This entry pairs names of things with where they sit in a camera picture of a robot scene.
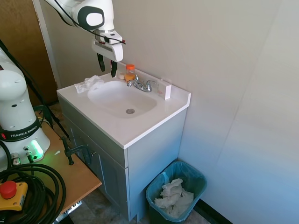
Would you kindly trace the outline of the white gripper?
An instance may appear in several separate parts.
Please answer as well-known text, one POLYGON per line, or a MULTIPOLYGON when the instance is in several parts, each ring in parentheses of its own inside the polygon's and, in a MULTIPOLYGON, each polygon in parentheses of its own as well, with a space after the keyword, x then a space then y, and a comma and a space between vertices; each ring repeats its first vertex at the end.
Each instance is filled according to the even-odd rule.
POLYGON ((123 60, 122 44, 102 44, 97 40, 92 40, 92 49, 97 53, 97 59, 102 72, 105 71, 104 57, 111 60, 111 77, 115 77, 118 65, 117 62, 123 60))

